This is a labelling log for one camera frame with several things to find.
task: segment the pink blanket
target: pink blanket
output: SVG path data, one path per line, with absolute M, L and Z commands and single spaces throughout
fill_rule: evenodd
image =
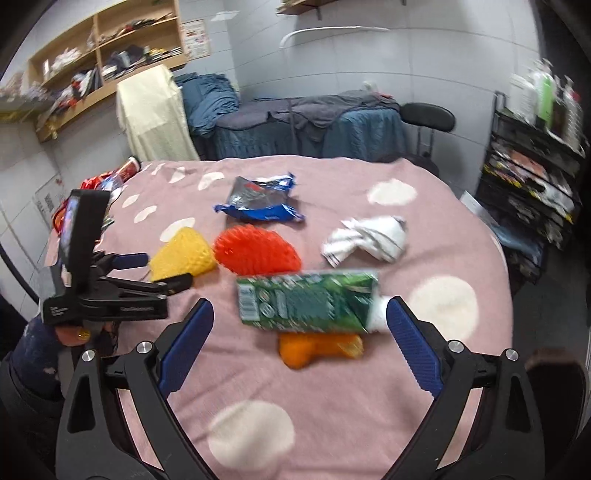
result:
M 224 178 L 208 186 L 203 176 L 212 172 Z M 224 203 L 236 176 L 288 172 L 297 181 L 292 205 L 307 220 L 265 227 L 295 247 L 305 270 L 330 268 L 320 246 L 340 220 L 402 216 L 407 249 L 395 264 L 357 252 L 342 268 L 377 269 L 383 295 L 402 296 L 420 319 L 472 351 L 499 354 L 510 346 L 511 296 L 498 244 L 444 183 L 406 160 L 280 156 L 155 163 L 130 180 L 113 205 L 115 224 L 100 248 L 154 255 L 164 245 L 163 232 L 166 240 L 174 227 L 166 229 L 178 220 L 177 226 L 192 225 L 211 243 L 236 223 L 212 208 Z M 143 268 L 125 275 L 139 280 L 146 273 Z M 381 479 L 432 400 L 393 338 L 366 336 L 365 355 L 357 361 L 323 360 L 292 371 L 277 354 L 276 334 L 240 323 L 235 277 L 219 267 L 169 299 L 168 319 L 123 325 L 119 351 L 154 340 L 200 297 L 212 302 L 215 325 L 182 389 L 168 401 L 215 474 L 221 480 Z M 443 462 L 461 451 L 478 402 L 474 393 Z M 122 401 L 142 458 L 158 465 L 130 396 L 122 394 Z

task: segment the red plastic toy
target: red plastic toy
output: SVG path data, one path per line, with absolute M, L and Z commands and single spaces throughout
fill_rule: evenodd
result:
M 218 263 L 237 275 L 271 275 L 301 270 L 295 249 L 277 232 L 239 225 L 222 232 L 213 243 Z

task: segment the small screen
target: small screen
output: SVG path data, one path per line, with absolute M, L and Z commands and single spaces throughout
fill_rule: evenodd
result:
M 60 245 L 66 256 L 66 265 L 70 256 L 70 242 L 72 241 L 72 230 L 74 229 L 74 219 L 76 218 L 79 202 L 80 199 L 78 197 L 70 197 L 66 207 L 66 214 L 64 215 L 64 225 L 61 229 Z

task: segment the blue plastic wrapper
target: blue plastic wrapper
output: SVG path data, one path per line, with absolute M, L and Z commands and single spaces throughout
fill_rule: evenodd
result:
M 213 209 L 239 220 L 301 222 L 305 219 L 304 215 L 287 204 L 295 185 L 291 173 L 264 180 L 236 177 L 226 203 L 215 205 Z

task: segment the bed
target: bed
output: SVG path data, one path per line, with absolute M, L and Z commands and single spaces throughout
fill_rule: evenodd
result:
M 223 75 L 184 74 L 176 82 L 182 87 L 187 126 L 202 159 L 297 154 L 376 161 L 407 151 L 398 104 L 388 97 L 352 90 L 240 104 Z M 343 98 L 349 103 L 335 109 L 335 102 Z M 302 112 L 319 119 L 323 127 L 305 128 L 299 121 Z
M 511 345 L 512 304 L 500 246 L 444 183 L 406 160 L 369 164 L 279 155 L 149 164 L 112 206 L 115 223 L 100 249 L 154 255 L 164 245 L 161 238 L 183 225 L 213 242 L 235 224 L 212 208 L 226 199 L 235 176 L 288 171 L 298 183 L 294 205 L 307 220 L 265 228 L 294 245 L 305 270 L 329 268 L 320 244 L 341 219 L 400 215 L 408 225 L 408 248 L 398 262 L 355 253 L 342 268 L 376 269 L 383 295 L 402 296 L 419 318 L 472 351 L 499 354 Z M 207 185 L 203 177 L 213 172 L 224 178 Z M 376 188 L 381 200 L 371 204 L 368 192 Z M 146 273 L 129 270 L 125 278 Z M 182 389 L 168 401 L 220 480 L 381 479 L 431 403 L 393 338 L 366 336 L 360 360 L 318 361 L 292 371 L 277 354 L 275 333 L 240 323 L 235 277 L 219 267 L 170 297 L 168 319 L 123 324 L 118 352 L 154 340 L 201 297 L 212 302 L 215 325 Z M 473 391 L 443 462 L 460 453 L 477 403 Z M 129 395 L 122 393 L 122 404 L 141 457 L 158 466 Z
M 272 109 L 270 103 L 282 100 L 249 102 L 245 111 Z M 364 108 L 346 112 L 328 128 L 322 140 L 311 138 L 305 131 L 292 130 L 286 122 L 272 119 L 249 128 L 232 122 L 235 113 L 217 120 L 212 142 L 218 158 L 252 158 L 266 155 L 303 155 L 314 158 L 358 158 L 376 161 L 393 152 L 407 149 L 398 111 L 385 108 Z

